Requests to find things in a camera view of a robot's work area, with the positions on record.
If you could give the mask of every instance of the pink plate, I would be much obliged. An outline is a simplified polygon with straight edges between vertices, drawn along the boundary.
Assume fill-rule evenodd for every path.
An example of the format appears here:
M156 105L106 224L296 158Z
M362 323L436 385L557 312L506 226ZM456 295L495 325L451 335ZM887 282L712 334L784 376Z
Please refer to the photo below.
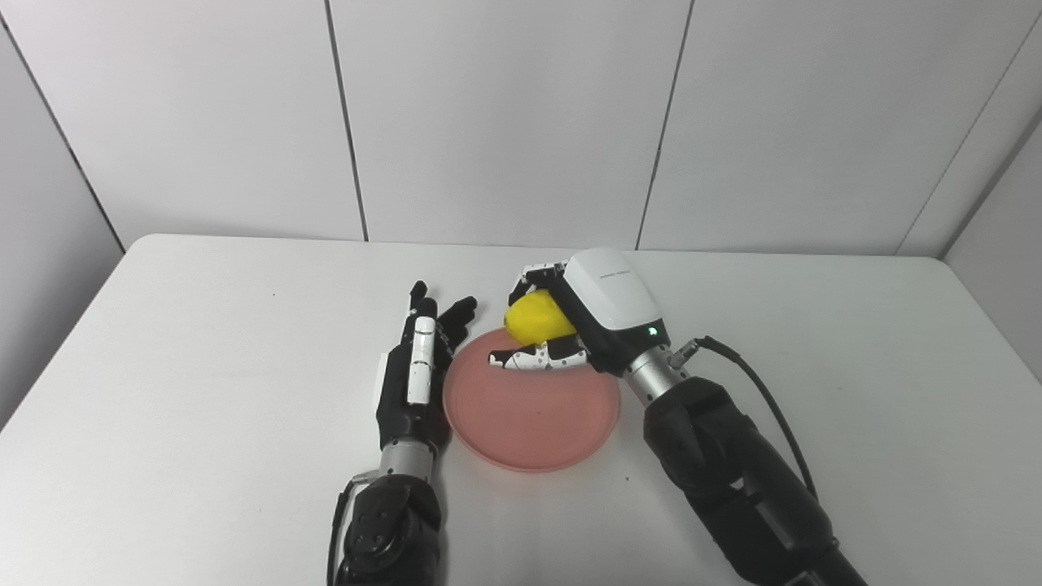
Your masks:
M489 351L517 347L505 329L467 344L445 380L445 413L467 447L522 472L549 472L589 457L619 417L619 388L589 366L518 371L489 365Z

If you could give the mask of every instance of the yellow object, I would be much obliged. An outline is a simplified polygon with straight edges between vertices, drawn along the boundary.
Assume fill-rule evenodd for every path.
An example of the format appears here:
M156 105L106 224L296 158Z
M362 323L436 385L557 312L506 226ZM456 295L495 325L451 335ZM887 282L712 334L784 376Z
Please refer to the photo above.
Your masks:
M503 316L503 325L525 346L575 334L575 326L546 289L537 289L515 301Z

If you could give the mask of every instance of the robotic finger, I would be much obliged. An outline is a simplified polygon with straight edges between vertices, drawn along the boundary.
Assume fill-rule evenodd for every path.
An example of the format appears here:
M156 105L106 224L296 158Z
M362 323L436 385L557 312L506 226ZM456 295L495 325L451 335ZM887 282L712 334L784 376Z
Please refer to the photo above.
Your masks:
M513 350L489 352L489 364L508 370L554 370L585 366L587 351L576 335L528 344Z

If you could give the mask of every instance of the robotic hand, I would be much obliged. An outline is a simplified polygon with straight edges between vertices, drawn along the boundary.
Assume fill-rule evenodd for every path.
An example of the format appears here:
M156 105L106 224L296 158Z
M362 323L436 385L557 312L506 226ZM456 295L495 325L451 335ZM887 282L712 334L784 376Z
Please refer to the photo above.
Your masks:
M442 385L476 307L473 297L466 297L436 319L438 303L427 297L427 286L421 280L413 287L376 408L380 467L354 477L338 499L329 586L436 583L442 513L430 479L449 437ZM346 532L345 518L350 518Z
M532 288L549 291L576 335L494 351L491 364L547 369L589 362L625 379L646 408L645 441L745 580L763 586L867 586L839 551L777 405L738 352L709 337L673 352L658 306L615 250L585 250L562 263L526 267L511 304ZM804 482L723 387L688 374L684 364L700 347L731 360L753 380L778 418Z

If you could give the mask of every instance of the black robot arm segment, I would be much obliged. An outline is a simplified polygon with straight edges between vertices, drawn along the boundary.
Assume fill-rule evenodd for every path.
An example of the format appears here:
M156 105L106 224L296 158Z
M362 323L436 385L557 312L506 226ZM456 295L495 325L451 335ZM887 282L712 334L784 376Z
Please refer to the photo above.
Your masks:
M413 287L376 408L380 466L355 477L340 495L329 544L330 586L436 584L442 513L430 481L449 437L442 386L476 306L465 297L436 319L438 304L427 297L427 286Z
M645 411L644 439L743 579L865 586L817 499L720 385L674 386Z

